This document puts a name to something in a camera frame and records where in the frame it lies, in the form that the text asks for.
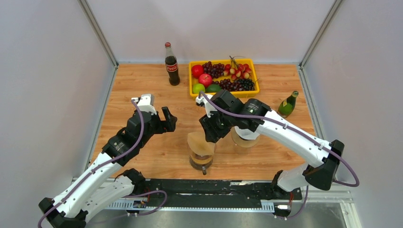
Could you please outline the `white paper coffee filter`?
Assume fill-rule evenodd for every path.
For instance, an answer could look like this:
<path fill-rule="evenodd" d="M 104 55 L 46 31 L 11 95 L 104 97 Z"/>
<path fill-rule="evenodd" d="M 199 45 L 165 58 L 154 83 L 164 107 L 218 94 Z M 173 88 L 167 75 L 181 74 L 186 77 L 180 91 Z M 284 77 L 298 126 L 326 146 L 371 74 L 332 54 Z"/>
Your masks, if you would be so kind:
<path fill-rule="evenodd" d="M 255 140 L 255 139 L 257 139 L 257 138 L 260 136 L 259 133 L 257 133 L 257 132 L 252 132 L 252 131 L 249 130 L 249 129 L 240 129 L 240 128 L 237 127 L 237 126 L 235 126 L 234 129 L 235 129 L 236 134 L 237 134 L 240 138 L 242 138 L 242 139 L 244 139 L 244 140 Z"/>

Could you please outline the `clear glass dripper cone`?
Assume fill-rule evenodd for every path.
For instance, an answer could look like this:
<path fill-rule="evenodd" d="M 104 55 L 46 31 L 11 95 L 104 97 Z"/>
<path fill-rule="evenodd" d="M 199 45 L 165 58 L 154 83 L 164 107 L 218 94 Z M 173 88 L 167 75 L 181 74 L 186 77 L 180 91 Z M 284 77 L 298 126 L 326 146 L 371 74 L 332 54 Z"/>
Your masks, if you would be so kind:
<path fill-rule="evenodd" d="M 198 163 L 211 161 L 216 150 L 215 143 L 203 139 L 188 140 L 188 146 L 190 157 Z"/>

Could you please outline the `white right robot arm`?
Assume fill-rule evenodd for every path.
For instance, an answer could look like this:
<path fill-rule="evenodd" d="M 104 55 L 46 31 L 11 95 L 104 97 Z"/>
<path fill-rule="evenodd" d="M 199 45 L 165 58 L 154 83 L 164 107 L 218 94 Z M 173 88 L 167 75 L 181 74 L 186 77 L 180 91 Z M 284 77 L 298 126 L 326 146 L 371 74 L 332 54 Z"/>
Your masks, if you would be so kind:
<path fill-rule="evenodd" d="M 207 142 L 216 143 L 230 130 L 243 141 L 252 141 L 264 135 L 281 143 L 302 157 L 303 165 L 288 171 L 279 171 L 271 185 L 272 194 L 284 198 L 292 190 L 311 185 L 330 190 L 340 164 L 345 145 L 313 136 L 293 125 L 270 106 L 250 98 L 243 103 L 231 92 L 221 90 L 215 95 L 200 93 L 196 104 L 204 107 L 206 115 L 199 119 Z"/>

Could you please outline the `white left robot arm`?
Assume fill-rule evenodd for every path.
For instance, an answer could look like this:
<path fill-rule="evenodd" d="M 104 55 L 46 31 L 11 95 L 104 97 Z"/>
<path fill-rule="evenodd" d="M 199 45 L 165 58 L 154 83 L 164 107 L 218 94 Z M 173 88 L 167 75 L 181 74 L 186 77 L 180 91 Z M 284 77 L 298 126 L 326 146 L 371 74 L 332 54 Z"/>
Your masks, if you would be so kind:
<path fill-rule="evenodd" d="M 114 183 L 100 186 L 123 168 L 155 134 L 174 132 L 177 117 L 163 107 L 161 120 L 152 105 L 136 106 L 125 127 L 109 139 L 95 161 L 66 190 L 39 203 L 43 216 L 38 227 L 47 220 L 54 228 L 84 228 L 90 220 L 111 203 L 132 194 L 141 196 L 145 178 L 135 169 L 126 170 Z"/>

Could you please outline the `clear glass server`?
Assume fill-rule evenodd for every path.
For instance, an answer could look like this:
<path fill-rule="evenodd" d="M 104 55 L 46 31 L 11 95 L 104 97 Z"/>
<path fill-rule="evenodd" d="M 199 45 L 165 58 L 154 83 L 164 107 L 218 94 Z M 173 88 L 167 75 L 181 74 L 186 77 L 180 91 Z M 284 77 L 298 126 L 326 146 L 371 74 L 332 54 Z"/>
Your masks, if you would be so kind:
<path fill-rule="evenodd" d="M 251 151 L 251 147 L 242 147 L 240 145 L 234 145 L 233 151 L 238 155 L 248 155 Z"/>

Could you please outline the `dark green lime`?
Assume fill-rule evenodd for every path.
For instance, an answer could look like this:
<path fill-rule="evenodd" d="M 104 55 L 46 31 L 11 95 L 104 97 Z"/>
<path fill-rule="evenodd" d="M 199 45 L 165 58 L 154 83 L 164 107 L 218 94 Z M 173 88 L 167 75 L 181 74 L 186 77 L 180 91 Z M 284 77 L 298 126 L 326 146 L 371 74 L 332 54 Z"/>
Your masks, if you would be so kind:
<path fill-rule="evenodd" d="M 220 91 L 222 88 L 220 87 L 220 85 L 218 84 L 211 84 L 209 85 L 206 89 L 205 92 L 206 93 L 216 93 L 218 91 Z"/>

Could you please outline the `light green apple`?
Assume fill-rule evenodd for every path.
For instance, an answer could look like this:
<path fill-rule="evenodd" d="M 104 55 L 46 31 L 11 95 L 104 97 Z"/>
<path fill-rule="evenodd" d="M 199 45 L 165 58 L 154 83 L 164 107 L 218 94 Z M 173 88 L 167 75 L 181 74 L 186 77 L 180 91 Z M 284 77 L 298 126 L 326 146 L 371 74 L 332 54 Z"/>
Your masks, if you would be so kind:
<path fill-rule="evenodd" d="M 197 84 L 194 84 L 193 86 L 192 86 L 192 93 L 193 94 L 199 94 L 200 93 L 200 91 L 202 91 L 202 92 L 205 92 L 206 90 L 205 90 L 205 86 L 203 85 L 203 84 L 200 84 L 200 83 L 197 83 Z"/>

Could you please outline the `dark grape bunch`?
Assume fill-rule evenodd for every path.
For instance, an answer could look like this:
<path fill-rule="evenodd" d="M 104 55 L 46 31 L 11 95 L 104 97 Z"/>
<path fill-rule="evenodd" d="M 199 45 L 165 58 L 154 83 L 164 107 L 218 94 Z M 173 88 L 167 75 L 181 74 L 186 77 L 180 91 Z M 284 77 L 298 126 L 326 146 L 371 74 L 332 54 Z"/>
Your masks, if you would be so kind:
<path fill-rule="evenodd" d="M 221 89 L 232 92 L 255 90 L 255 83 L 251 79 L 236 79 L 235 81 L 231 81 L 230 79 L 223 79 L 219 81 L 213 81 L 213 84 L 219 85 Z"/>

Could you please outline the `pink red apple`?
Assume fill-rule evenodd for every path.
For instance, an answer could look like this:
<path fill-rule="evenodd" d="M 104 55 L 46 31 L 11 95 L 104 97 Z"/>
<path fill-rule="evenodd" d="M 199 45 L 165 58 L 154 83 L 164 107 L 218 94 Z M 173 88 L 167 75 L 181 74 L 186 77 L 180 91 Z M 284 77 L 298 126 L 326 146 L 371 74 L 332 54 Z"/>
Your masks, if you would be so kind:
<path fill-rule="evenodd" d="M 205 88 L 209 87 L 212 83 L 212 77 L 209 74 L 202 74 L 198 78 L 199 84 L 202 84 Z"/>

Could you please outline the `purple grape bunch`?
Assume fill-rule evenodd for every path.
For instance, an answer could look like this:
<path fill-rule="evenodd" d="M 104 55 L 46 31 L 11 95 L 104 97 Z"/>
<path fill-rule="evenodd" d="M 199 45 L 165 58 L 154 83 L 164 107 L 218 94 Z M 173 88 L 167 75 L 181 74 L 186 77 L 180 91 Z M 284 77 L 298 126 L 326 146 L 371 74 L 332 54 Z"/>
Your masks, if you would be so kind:
<path fill-rule="evenodd" d="M 223 63 L 212 63 L 208 61 L 202 65 L 203 72 L 209 74 L 212 78 L 224 76 L 225 65 Z"/>

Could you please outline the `red cherries bunch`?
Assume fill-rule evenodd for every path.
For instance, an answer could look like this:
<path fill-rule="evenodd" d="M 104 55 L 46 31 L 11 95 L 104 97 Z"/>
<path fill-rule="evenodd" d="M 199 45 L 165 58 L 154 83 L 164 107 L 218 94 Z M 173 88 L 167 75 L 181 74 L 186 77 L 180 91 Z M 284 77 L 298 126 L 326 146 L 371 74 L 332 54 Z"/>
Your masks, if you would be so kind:
<path fill-rule="evenodd" d="M 240 56 L 229 56 L 229 59 L 223 61 L 222 77 L 229 78 L 231 81 L 238 79 L 253 79 L 255 76 L 254 64 L 252 59 Z"/>

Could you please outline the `glass cola bottle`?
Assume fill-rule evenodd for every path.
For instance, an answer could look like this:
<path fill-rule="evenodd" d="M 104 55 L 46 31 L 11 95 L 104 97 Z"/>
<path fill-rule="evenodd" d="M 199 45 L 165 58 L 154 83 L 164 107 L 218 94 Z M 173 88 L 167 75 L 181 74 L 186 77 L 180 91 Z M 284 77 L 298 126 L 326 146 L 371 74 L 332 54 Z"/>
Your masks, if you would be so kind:
<path fill-rule="evenodd" d="M 170 42 L 165 43 L 165 67 L 169 77 L 169 83 L 172 86 L 177 86 L 180 83 L 178 62 L 176 56 L 173 53 Z"/>

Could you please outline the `green champagne bottle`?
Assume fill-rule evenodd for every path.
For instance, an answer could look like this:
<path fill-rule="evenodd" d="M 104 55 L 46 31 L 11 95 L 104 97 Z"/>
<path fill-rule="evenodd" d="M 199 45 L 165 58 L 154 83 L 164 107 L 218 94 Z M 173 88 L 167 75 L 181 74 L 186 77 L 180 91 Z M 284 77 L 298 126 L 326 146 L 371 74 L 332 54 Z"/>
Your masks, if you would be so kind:
<path fill-rule="evenodd" d="M 283 117 L 283 118 L 287 118 L 288 116 L 290 116 L 292 114 L 292 112 L 295 109 L 296 106 L 296 99 L 299 95 L 298 91 L 293 91 L 291 93 L 291 95 L 284 99 L 279 107 L 278 107 L 278 114 Z"/>

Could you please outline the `yellow plastic fruit tray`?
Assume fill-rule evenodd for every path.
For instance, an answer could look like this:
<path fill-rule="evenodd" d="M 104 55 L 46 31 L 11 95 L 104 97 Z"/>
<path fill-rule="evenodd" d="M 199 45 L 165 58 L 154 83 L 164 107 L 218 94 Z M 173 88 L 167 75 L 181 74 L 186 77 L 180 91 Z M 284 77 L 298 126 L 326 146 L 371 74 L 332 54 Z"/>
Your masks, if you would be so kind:
<path fill-rule="evenodd" d="M 224 60 L 199 60 L 199 61 L 192 61 L 189 63 L 189 94 L 190 96 L 195 99 L 197 96 L 201 95 L 203 92 L 200 91 L 200 93 L 197 94 L 193 94 L 192 93 L 192 86 L 194 84 L 199 83 L 197 78 L 194 78 L 192 76 L 192 72 L 191 72 L 191 68 L 194 65 L 203 65 L 204 63 L 211 61 L 212 63 L 216 64 L 216 63 L 222 63 L 223 61 L 226 61 L 228 59 L 224 59 Z M 219 78 L 213 78 L 213 81 L 219 81 L 219 80 L 223 80 L 226 79 L 225 77 L 219 77 Z M 260 87 L 259 87 L 259 83 L 258 83 L 258 78 L 256 75 L 256 70 L 255 70 L 255 76 L 253 77 L 252 81 L 255 83 L 255 90 L 254 91 L 241 91 L 241 92 L 232 92 L 232 91 L 228 91 L 225 89 L 221 89 L 220 91 L 216 92 L 216 93 L 206 93 L 205 94 L 210 94 L 210 95 L 215 95 L 215 94 L 232 94 L 232 96 L 237 97 L 237 98 L 242 98 L 242 97 L 254 97 L 256 96 L 259 92 L 260 92 Z"/>

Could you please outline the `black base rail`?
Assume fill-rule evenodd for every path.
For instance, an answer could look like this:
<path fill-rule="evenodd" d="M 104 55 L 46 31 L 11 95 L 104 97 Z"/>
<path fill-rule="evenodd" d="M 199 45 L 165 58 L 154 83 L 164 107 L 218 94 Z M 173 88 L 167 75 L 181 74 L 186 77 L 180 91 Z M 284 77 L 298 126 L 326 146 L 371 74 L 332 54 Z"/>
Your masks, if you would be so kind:
<path fill-rule="evenodd" d="M 268 212 L 284 216 L 300 188 L 275 193 L 269 181 L 147 179 L 142 190 L 150 196 L 123 198 L 108 206 L 130 212 L 167 211 Z"/>

